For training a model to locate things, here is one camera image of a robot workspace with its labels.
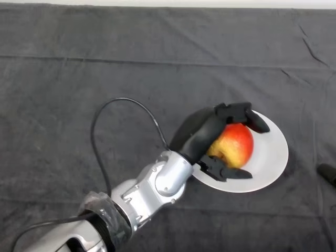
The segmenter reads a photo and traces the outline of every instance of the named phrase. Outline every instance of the red apple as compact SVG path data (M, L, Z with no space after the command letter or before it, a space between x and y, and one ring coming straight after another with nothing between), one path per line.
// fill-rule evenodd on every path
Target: red apple
M229 124L207 151L209 156L217 156L229 167L241 168L253 152L253 137L241 123Z

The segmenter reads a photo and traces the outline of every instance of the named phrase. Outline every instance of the plate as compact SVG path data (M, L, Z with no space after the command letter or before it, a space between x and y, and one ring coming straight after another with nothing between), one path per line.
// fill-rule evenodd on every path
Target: plate
M253 135L254 148L249 161L242 169L249 171L253 178L246 180L227 179L216 181L194 165L193 176L202 183L215 189L231 193L247 193L262 189L273 183L284 171L288 161L287 141L281 130L266 116L257 113L269 126L270 132L259 134L250 130Z

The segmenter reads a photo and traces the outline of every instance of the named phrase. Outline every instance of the black cable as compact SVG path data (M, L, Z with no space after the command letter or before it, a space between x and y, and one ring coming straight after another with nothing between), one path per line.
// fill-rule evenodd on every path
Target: black cable
M112 193L112 186L111 186L111 182L110 182L110 179L109 179L109 176L107 174L107 171L105 169L105 166L101 160L101 157L100 157L100 154L98 152L98 149L97 149L97 145L96 145L96 140L95 140L95 127L96 127L96 123L97 123L97 119L101 113L101 111L110 103L113 103L115 101L130 101L130 102L133 102L137 105L139 105L141 108L143 108L148 114L149 116L151 117L151 119L153 120L155 126L156 126L156 129L160 135L160 138L161 138L161 141L164 145L164 147L169 150L169 147L168 147L168 144L166 142L166 139L164 138L163 136L163 133L162 133L162 130L156 120L156 118L154 117L154 115L152 114L152 112L146 108L143 104L141 104L140 102L136 101L136 100L133 100L131 98L125 98L125 97L119 97L119 98L115 98L115 99L112 99L112 100L109 100L107 102L105 102L103 105L101 105L95 112L95 115L93 116L93 119L92 119L92 123L91 123L91 128L90 128L90 138L91 138L91 144L92 144L92 148L93 148L93 152L96 156L96 159L97 159L97 162L99 164L99 167L101 169L101 172L103 174L103 177L104 177L104 180L105 180L105 183L106 183L106 187L107 187L107 194L111 197L111 193ZM89 213L89 214L86 214L86 215L81 215L81 216L77 216L77 217L71 217L71 218L66 218L66 219L53 219L53 220L48 220L46 222L39 222L39 223L35 223L29 227L27 227L26 229L22 230L14 239L12 245L11 245L11 248L10 248L10 252L14 252L14 249L15 249L15 246L18 242L18 240L28 231L32 230L32 229L35 229L35 228L39 228L39 227L47 227L47 226L52 226L52 225L59 225L59 224L64 224L64 223L70 223L70 222L77 222L77 221L82 221L82 220L85 220L89 217L92 217L94 216L95 213Z
M110 179L109 179L109 176L107 174L107 171L105 169L105 166L103 164L103 161L101 160L101 157L100 157L100 154L98 152L98 149L97 149L97 145L96 145L96 139L95 139L95 127L96 127L96 123L97 123L97 119L99 118L99 115L101 113L101 111L109 104L115 102L115 101L130 101L130 102L133 102L135 103L136 105L140 106L141 108L143 108L148 114L149 116L151 117L151 119L153 120L155 126L156 126L156 129L157 129L157 132L159 133L160 135L160 138L161 138L161 141L164 145L164 147L169 150L169 147L168 147L168 144L166 142L166 139L164 138L163 136L163 133L162 133L162 130L156 120L156 118L154 117L154 115L152 114L152 112L146 108L145 105L141 104L140 102L136 101L136 100L133 100L131 98L126 98L126 97L119 97L119 98L115 98L115 99L112 99L112 100L109 100L105 103L103 103L95 112L95 115L93 116L93 119L92 119L92 123L91 123L91 129L90 129L90 138L91 138L91 145L92 145L92 148L93 148L93 152L96 156L96 159L97 159L97 162L98 162L98 165L101 169L101 172L103 174L103 177L104 177L104 180L105 180L105 183L106 183L106 188L107 188L107 194L109 195L109 197L111 197L111 192L112 192L112 186L111 186L111 182L110 182Z
M11 245L10 248L10 252L14 252L15 246L18 242L18 240L21 238L21 236L23 236L25 233L27 233L28 231L35 229L35 228L39 228L39 227L47 227L47 226L53 226L53 225L59 225L59 224L64 224L64 223L70 223L70 222L77 222L77 221L82 221L84 219L87 219L89 217L94 216L95 213L89 213L86 215L81 215L81 216L77 216L77 217L71 217L71 218L66 218L66 219L51 219L45 222L39 222L39 223L35 223L31 226L29 226L28 228L22 230L20 233L18 233Z

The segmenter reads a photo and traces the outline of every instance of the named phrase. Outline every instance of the robotic hand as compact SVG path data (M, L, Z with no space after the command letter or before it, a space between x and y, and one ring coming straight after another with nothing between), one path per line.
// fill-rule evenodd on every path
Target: robotic hand
M243 123L258 133L266 123L251 103L219 104L190 115L177 130L169 149L147 165L136 179L108 194L90 193L81 206L89 217L58 225L26 252L112 252L127 242L163 206L174 204L193 173L193 165L229 123Z

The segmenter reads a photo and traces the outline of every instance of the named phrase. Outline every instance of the dark gray tablecloth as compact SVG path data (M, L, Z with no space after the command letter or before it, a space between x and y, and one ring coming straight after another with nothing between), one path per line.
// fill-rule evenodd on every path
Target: dark gray tablecloth
M335 27L336 12L321 10L0 5L1 251L18 229L105 190L89 126L118 96L147 105L169 140L199 108L250 101L289 145L267 188L231 194L193 179L123 251L335 251L336 191L315 172L336 165ZM128 103L103 113L97 138L113 185L162 150Z

